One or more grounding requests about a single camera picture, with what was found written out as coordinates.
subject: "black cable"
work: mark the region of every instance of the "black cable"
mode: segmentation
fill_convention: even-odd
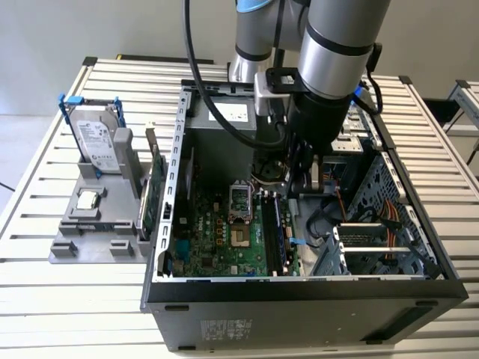
[[[371,85],[373,86],[374,93],[376,94],[376,103],[377,109],[369,107],[366,102],[359,98],[358,95],[355,93],[353,94],[353,101],[356,105],[358,105],[362,110],[364,110],[370,116],[377,116],[378,114],[382,113],[382,93],[381,88],[377,84],[377,82],[373,79],[371,75],[371,71],[367,71],[367,78],[369,79]]]
[[[283,67],[283,62],[284,62],[284,54],[285,54],[286,51],[284,51],[283,49],[276,49],[275,50],[275,57],[272,61],[272,66],[274,68],[277,68],[277,67]]]
[[[368,214],[366,217],[363,218],[363,220],[365,220],[366,218],[368,217],[371,217],[371,223],[372,222],[375,222],[377,219],[378,219],[378,215],[377,215],[377,211],[374,207],[372,206],[368,206],[368,207],[365,207],[363,208],[362,211],[360,212],[357,212],[354,214],[353,217],[351,217],[351,219],[349,220],[349,222],[357,222],[359,221],[359,219],[361,219],[361,217],[363,215],[365,215],[366,213],[370,212],[370,214]]]
[[[302,7],[301,7],[301,10],[299,12],[299,16],[298,16],[298,22],[296,23],[296,30],[298,31],[298,36],[299,37],[303,37],[305,35],[305,32],[301,32],[301,20],[302,20],[302,17],[303,15],[305,14],[305,10],[308,6],[306,6],[306,4],[304,4]]]
[[[419,252],[412,243],[403,237],[403,235],[392,225],[397,222],[388,221],[385,218],[381,218],[381,223],[388,228],[398,239],[402,239],[402,243],[414,254],[420,261],[422,261],[426,272],[431,276],[432,279],[436,279],[439,275],[442,274],[441,267],[435,264],[432,260],[427,259],[425,256]]]
[[[321,201],[320,205],[311,213],[309,218],[306,220],[306,232],[308,232],[309,236],[311,236],[312,238],[318,239],[324,236],[323,234],[314,233],[311,229],[311,226],[318,219],[326,219],[332,226],[336,226],[342,222],[341,218],[334,218],[324,211],[324,209],[335,199],[335,196],[325,197]]]
[[[0,186],[8,189],[9,191],[15,192],[15,188],[10,187],[9,185],[5,185],[2,182],[0,182]]]
[[[198,92],[203,98],[204,103],[210,110],[211,114],[214,116],[216,121],[230,133],[235,139],[237,139],[242,144],[255,148],[256,150],[280,150],[284,146],[284,139],[286,133],[284,131],[284,124],[280,120],[276,119],[275,128],[278,130],[280,138],[276,142],[261,142],[256,141],[238,131],[231,123],[225,119],[221,112],[216,107],[215,103],[211,100],[210,95],[207,93],[203,85],[203,79],[201,78],[200,70],[198,69],[198,64],[196,62],[195,50],[193,49],[192,42],[192,32],[189,21],[189,0],[183,0],[183,33],[185,36],[186,43],[186,53],[188,55],[189,66],[192,68],[192,74],[195,78],[195,84],[198,88]]]
[[[468,166],[471,164],[472,160],[474,159],[474,156],[476,155],[476,152],[477,152],[476,150],[472,151],[471,155],[469,156],[469,158],[468,158],[468,160],[467,160],[467,162],[466,162],[466,164],[467,164]]]
[[[459,116],[457,116],[456,120],[452,121],[451,125],[449,125],[448,129],[446,129],[444,131],[444,133],[447,134],[449,132],[449,130],[452,129],[452,126],[454,126],[456,124],[457,120],[459,120],[463,115],[464,115],[464,112],[462,114],[460,114]]]

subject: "label sticker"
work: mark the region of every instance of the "label sticker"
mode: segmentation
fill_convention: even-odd
[[[76,226],[79,230],[95,230],[95,226],[93,224],[79,224]]]
[[[248,122],[248,105],[245,103],[215,103],[218,111],[229,122]],[[210,121],[216,121],[210,112]]]
[[[247,340],[253,319],[201,320],[203,340]]]
[[[102,172],[120,170],[108,127],[98,121],[77,121],[83,144],[91,164]]]

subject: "orange wire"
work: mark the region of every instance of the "orange wire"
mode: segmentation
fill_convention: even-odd
[[[341,214],[343,216],[343,221],[347,222],[346,211],[344,210],[343,200],[341,199],[341,194],[339,193],[339,182],[338,181],[336,181],[336,195],[338,196],[339,206],[341,207]]]
[[[385,200],[385,208],[386,208],[387,219],[391,219],[391,207],[389,207],[389,201],[388,200]],[[392,245],[392,235],[391,235],[391,232],[390,232],[389,228],[387,229],[387,234],[388,234],[388,247],[391,247],[391,245]],[[391,255],[386,254],[385,258],[390,259]]]
[[[397,212],[397,209],[396,209],[396,206],[394,204],[391,203],[391,206],[394,210],[394,214],[395,214],[395,217],[394,217],[394,220],[396,222],[399,221],[399,213]],[[392,242],[392,246],[394,247],[396,245],[396,236],[394,236],[394,241]]]

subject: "slotted table surface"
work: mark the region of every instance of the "slotted table surface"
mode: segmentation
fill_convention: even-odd
[[[201,65],[206,80],[226,68]],[[98,60],[83,66],[69,95],[123,101],[141,159],[150,160],[144,125],[153,121],[168,158],[180,80],[187,64]],[[377,76],[382,115],[434,227],[464,280],[469,299],[409,339],[371,349],[292,349],[188,353],[204,358],[311,356],[388,359],[479,358],[478,184],[412,85]],[[0,217],[0,358],[177,358],[150,314],[139,312],[145,265],[50,265],[58,222],[79,175],[70,129],[54,118]]]

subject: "blue latch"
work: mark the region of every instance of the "blue latch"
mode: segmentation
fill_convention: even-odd
[[[126,127],[125,117],[123,116],[123,105],[121,104],[120,99],[118,99],[118,96],[116,96],[113,100],[113,105],[115,105],[115,107],[117,108],[118,122],[120,124],[120,127]]]

